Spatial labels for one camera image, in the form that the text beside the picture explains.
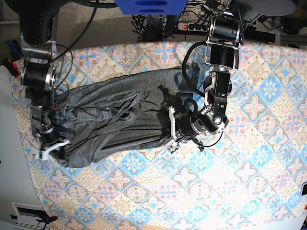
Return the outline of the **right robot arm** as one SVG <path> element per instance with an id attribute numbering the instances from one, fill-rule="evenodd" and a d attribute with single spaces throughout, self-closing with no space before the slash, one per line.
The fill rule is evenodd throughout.
<path id="1" fill-rule="evenodd" d="M 45 161 L 52 154 L 64 158 L 66 138 L 73 130 L 56 121 L 55 92 L 58 84 L 55 59 L 58 13 L 67 0 L 8 0 L 19 16 L 24 67 L 21 84 L 30 100 L 32 132 L 40 149 L 37 158 Z"/>

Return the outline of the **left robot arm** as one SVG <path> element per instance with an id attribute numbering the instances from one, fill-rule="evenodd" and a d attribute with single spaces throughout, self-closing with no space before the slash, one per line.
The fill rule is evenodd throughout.
<path id="1" fill-rule="evenodd" d="M 204 134 L 222 134 L 229 120 L 226 116 L 227 97 L 232 90 L 231 70 L 239 67 L 239 47 L 244 43 L 247 24 L 243 22 L 239 2 L 231 1 L 222 13 L 211 19 L 207 40 L 196 42 L 187 51 L 182 63 L 182 74 L 186 84 L 204 99 L 198 109 L 191 98 L 184 101 L 184 110 L 167 107 L 170 119 L 170 137 L 165 147 L 173 154 L 183 141 L 192 140 L 203 151 L 206 148 L 196 137 Z M 210 66 L 209 76 L 203 82 L 203 91 L 197 89 L 187 74 L 187 61 L 192 51 L 206 45 L 205 63 Z"/>

